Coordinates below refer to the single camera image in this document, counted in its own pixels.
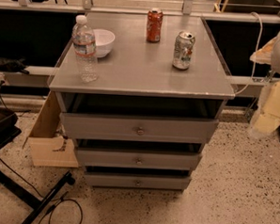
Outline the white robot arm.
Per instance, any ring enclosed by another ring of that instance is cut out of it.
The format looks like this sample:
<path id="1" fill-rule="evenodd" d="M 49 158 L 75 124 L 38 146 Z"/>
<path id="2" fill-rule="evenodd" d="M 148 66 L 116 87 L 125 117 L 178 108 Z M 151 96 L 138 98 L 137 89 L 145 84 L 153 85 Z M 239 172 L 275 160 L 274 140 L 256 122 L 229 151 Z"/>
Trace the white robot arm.
<path id="1" fill-rule="evenodd" d="M 270 64 L 280 75 L 280 31 L 262 48 L 250 55 L 257 64 Z M 280 126 L 280 81 L 263 88 L 258 99 L 257 111 L 249 123 L 250 136 L 257 139 L 274 133 Z"/>

